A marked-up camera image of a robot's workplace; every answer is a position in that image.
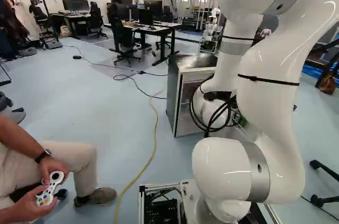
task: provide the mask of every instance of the blue floor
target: blue floor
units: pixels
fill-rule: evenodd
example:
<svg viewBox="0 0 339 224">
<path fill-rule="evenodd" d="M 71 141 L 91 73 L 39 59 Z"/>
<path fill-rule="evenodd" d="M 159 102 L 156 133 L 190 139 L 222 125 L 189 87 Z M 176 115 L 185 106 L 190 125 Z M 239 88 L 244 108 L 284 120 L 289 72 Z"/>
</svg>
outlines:
<svg viewBox="0 0 339 224">
<path fill-rule="evenodd" d="M 61 40 L 77 46 L 92 62 L 114 59 L 106 48 L 72 38 Z M 181 53 L 195 53 L 198 46 L 177 41 Z M 118 192 L 139 173 L 153 149 L 154 111 L 149 98 L 138 92 L 131 80 L 116 82 L 84 60 L 74 60 L 78 51 L 63 47 L 39 51 L 36 55 L 8 62 L 13 83 L 1 91 L 15 107 L 22 106 L 27 117 L 21 123 L 37 140 L 88 142 L 97 147 L 100 186 Z M 167 64 L 151 67 L 150 73 L 167 73 Z M 166 77 L 137 75 L 135 80 L 147 93 L 164 90 Z M 322 172 L 310 169 L 308 162 L 318 159 L 339 171 L 339 93 L 327 96 L 313 86 L 315 80 L 302 76 L 297 95 L 298 109 L 294 125 L 307 174 L 304 196 L 339 195 L 339 184 Z M 171 183 L 191 178 L 191 152 L 201 135 L 173 138 L 165 113 L 166 101 L 153 100 L 159 111 L 156 156 L 141 178 L 125 194 L 119 223 L 138 223 L 138 185 Z M 72 176 L 63 185 L 69 190 L 68 201 L 60 203 L 45 223 L 113 223 L 115 204 L 111 207 L 73 208 L 75 189 Z M 326 206 L 339 216 L 338 204 Z M 282 223 L 335 223 L 326 214 L 303 200 L 274 206 Z"/>
</svg>

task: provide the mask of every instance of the wristwatch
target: wristwatch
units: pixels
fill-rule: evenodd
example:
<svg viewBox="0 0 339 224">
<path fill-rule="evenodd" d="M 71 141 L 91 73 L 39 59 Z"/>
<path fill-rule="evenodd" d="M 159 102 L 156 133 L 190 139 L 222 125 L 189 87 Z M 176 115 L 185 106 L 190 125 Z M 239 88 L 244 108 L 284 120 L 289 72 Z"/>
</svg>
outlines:
<svg viewBox="0 0 339 224">
<path fill-rule="evenodd" d="M 51 156 L 51 151 L 49 149 L 45 149 L 42 154 L 40 154 L 37 158 L 35 158 L 35 162 L 40 164 L 40 162 L 42 161 L 42 159 Z"/>
</svg>

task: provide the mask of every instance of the white robot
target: white robot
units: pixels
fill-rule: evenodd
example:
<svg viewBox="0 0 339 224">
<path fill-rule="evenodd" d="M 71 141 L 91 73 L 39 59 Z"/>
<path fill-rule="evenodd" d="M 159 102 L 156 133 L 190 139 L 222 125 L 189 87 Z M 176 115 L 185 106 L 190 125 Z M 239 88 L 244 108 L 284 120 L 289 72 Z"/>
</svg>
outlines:
<svg viewBox="0 0 339 224">
<path fill-rule="evenodd" d="M 197 215 L 200 205 L 207 206 L 219 222 L 234 223 L 248 213 L 251 202 L 286 204 L 300 197 L 305 170 L 293 133 L 292 108 L 310 50 L 338 21 L 337 3 L 219 0 L 228 21 L 218 64 L 214 78 L 196 91 L 193 105 L 203 118 L 215 110 L 209 110 L 203 93 L 232 92 L 258 136 L 253 142 L 205 138 L 197 143 L 192 154 L 201 192 Z M 279 27 L 251 47 L 263 14 L 277 15 Z M 222 117 L 215 123 L 222 123 Z M 211 222 L 197 217 L 197 223 Z"/>
<path fill-rule="evenodd" d="M 206 25 L 206 30 L 204 30 L 204 38 L 207 41 L 211 41 L 212 40 L 212 36 L 214 35 L 214 32 L 217 30 L 218 28 L 218 18 L 217 18 L 217 14 L 220 14 L 220 9 L 218 8 L 214 8 L 211 11 L 211 15 L 208 16 L 209 19 L 209 23 Z"/>
</svg>

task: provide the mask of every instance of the white game controller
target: white game controller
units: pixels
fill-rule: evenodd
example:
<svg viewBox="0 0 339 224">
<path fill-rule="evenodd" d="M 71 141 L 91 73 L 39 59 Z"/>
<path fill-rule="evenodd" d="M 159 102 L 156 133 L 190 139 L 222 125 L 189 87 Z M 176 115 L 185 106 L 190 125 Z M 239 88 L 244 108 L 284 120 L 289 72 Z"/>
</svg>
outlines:
<svg viewBox="0 0 339 224">
<path fill-rule="evenodd" d="M 64 178 L 65 174 L 61 171 L 53 171 L 49 174 L 48 188 L 36 195 L 37 206 L 42 207 L 44 205 L 49 205 L 53 201 L 54 191 Z"/>
</svg>

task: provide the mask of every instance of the shoe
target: shoe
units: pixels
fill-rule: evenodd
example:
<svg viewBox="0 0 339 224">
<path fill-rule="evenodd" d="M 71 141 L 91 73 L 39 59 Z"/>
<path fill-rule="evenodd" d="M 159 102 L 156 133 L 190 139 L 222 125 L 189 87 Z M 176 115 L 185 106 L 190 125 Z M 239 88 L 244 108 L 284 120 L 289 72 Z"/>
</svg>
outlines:
<svg viewBox="0 0 339 224">
<path fill-rule="evenodd" d="M 99 188 L 92 192 L 92 194 L 88 195 L 87 202 L 80 202 L 78 197 L 74 198 L 74 206 L 75 207 L 83 207 L 87 204 L 100 204 L 105 205 L 111 203 L 117 197 L 117 192 L 108 187 Z"/>
</svg>

